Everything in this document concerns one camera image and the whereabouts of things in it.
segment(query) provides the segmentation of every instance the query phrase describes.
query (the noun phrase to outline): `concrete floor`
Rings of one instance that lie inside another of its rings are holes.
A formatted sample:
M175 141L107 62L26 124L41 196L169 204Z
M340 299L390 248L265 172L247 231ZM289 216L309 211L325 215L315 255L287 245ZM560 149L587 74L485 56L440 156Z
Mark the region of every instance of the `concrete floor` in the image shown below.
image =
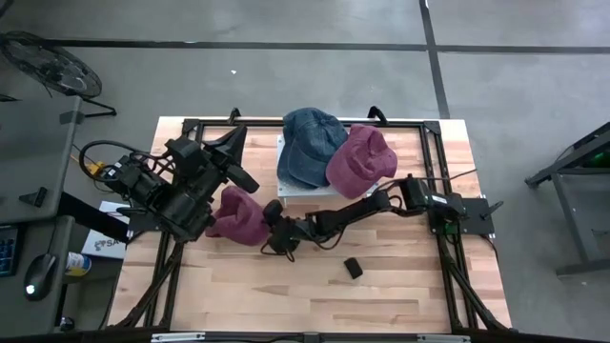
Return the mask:
M428 3L439 44L610 45L604 0ZM20 0L0 29L53 38L425 43L417 0ZM103 80L99 100L120 111L87 121L79 145L106 138L147 149L160 115L224 115L232 107L281 116L315 106L362 116L377 105L389 117L438 118L427 52L70 51ZM556 278L555 268L578 262L576 249L551 185L530 191L523 179L610 119L610 55L442 53L439 60L451 117L468 126L481 188L505 203L494 221L514 327L607 340L610 273ZM0 93L47 96L6 64L0 75ZM75 166L67 188L93 205L105 198ZM79 327L98 325L111 284L81 290Z

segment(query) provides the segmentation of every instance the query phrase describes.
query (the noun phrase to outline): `can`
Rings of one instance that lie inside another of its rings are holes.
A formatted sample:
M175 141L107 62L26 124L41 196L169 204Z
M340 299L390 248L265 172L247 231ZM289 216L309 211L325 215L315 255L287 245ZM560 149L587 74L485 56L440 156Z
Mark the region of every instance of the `can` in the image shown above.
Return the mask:
M76 252L68 252L65 271L67 276L85 276L91 268L92 260L88 256Z

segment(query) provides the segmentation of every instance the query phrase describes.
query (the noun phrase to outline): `wooden table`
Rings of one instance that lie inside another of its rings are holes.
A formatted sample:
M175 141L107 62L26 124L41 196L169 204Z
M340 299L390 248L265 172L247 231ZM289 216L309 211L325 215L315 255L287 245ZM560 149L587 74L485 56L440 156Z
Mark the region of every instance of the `wooden table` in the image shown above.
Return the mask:
M180 135L184 117L161 117L152 153ZM440 120L449 174L475 167L463 120ZM206 128L215 139L229 128ZM383 129L398 156L396 177L425 176L416 130ZM254 199L265 206L277 198L276 138L281 128L249 128L242 166L260 184ZM434 144L432 155L436 157ZM478 196L476 173L452 181L455 192ZM214 196L220 199L219 189ZM302 215L338 209L351 201L340 196L291 200L285 214ZM109 323L118 322L135 305L153 275L160 234L150 232L130 244L125 256ZM463 236L473 288L506 326L510 317L494 251L478 236ZM343 261L356 257L364 274L352 280ZM295 263L265 256L224 238L204 235L186 245L175 297L172 330L322 333L446 333L450 331L436 239L425 215L401 218L374 215L351 225L340 244L322 251L302 242ZM463 297L456 292L460 318L466 323ZM159 296L162 314L165 292Z

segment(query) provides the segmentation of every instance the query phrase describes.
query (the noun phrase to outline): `blue denim cap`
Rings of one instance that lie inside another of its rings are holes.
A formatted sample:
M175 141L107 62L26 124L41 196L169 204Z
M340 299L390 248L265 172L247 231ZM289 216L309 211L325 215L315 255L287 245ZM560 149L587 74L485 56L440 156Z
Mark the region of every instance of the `blue denim cap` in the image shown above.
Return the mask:
M341 122L324 111L305 108L284 116L283 131L277 177L305 189L329 186L326 166L348 137Z

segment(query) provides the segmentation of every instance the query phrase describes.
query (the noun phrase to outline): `maroon cap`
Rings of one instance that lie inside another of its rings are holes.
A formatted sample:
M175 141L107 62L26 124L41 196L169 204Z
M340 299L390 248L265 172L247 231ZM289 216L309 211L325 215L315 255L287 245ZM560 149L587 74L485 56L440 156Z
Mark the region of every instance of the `maroon cap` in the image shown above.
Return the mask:
M377 128L354 124L347 142L336 151L326 177L339 194L355 199L383 176L394 177L398 159Z
M220 195L220 209L213 214L216 222L205 233L208 237L227 237L233 242L255 246L271 231L263 209L244 190L229 186Z

